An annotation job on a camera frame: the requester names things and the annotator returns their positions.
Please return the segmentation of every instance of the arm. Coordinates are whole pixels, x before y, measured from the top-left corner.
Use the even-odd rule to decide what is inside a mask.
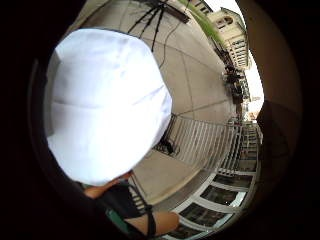
[[[155,236],[171,232],[179,225],[179,215],[174,212],[154,212],[153,217],[156,223]],[[137,218],[125,219],[125,221],[136,227],[144,235],[147,235],[148,216],[146,214]]]
[[[128,179],[131,175],[132,175],[132,172],[130,171],[128,173],[121,175],[118,178],[115,178],[114,180],[112,180],[110,182],[107,182],[103,186],[88,187],[84,190],[84,194],[89,198],[96,199],[96,198],[100,197],[109,188],[111,188],[113,185],[117,184],[120,181],[120,179]]]

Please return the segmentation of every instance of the concrete pavement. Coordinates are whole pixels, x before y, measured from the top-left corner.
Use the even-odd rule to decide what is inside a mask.
[[[185,10],[177,1],[169,3],[181,11]],[[91,0],[69,31],[81,26],[127,32],[149,9],[150,6],[137,1]],[[173,99],[173,113],[225,124],[231,116],[236,115],[236,110],[220,78],[224,70],[223,62],[188,10],[186,14],[190,21],[184,24],[164,13],[154,47],[156,61],[159,65],[163,62],[160,70]],[[142,36],[142,40],[150,47],[158,16]],[[145,23],[146,20],[138,24],[130,34],[139,36]],[[156,204],[187,184],[199,169],[151,150],[134,171],[146,200]]]

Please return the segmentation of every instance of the white cap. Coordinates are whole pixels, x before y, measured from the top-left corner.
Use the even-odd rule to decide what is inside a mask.
[[[160,141],[172,99],[149,47],[80,29],[55,49],[49,148],[73,180],[100,186],[131,170]]]

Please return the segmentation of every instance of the sky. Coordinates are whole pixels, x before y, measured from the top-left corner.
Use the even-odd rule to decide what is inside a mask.
[[[220,7],[224,7],[238,13],[242,17],[242,20],[244,22],[244,18],[242,16],[241,10],[235,0],[205,0],[205,1],[212,8],[213,11],[219,11]],[[260,100],[249,103],[249,111],[254,112],[254,111],[259,111],[261,109],[263,104],[264,94],[263,94],[259,71],[250,50],[249,50],[249,56],[252,62],[252,66],[249,70],[245,71],[247,81],[248,81],[249,91],[251,96],[260,97]]]

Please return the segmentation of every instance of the building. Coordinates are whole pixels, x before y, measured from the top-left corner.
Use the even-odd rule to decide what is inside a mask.
[[[191,0],[190,3],[195,6],[199,11],[207,15],[208,13],[213,12],[209,5],[202,0]]]
[[[251,63],[247,31],[241,16],[226,8],[209,13],[207,16],[224,43],[233,65],[240,70],[249,69]]]
[[[250,206],[260,177],[259,149],[262,134],[259,134],[259,127],[251,121],[223,128],[228,130],[225,132],[228,132],[226,137],[229,133],[233,137],[227,137],[226,146],[229,147],[226,152],[215,150],[227,153],[222,154],[221,161],[215,164],[215,170],[208,167],[211,164],[205,165],[182,189],[154,205],[157,211],[170,210],[180,215],[178,228],[162,236],[162,239],[207,237],[231,226]],[[218,137],[217,140],[222,143],[223,139]]]

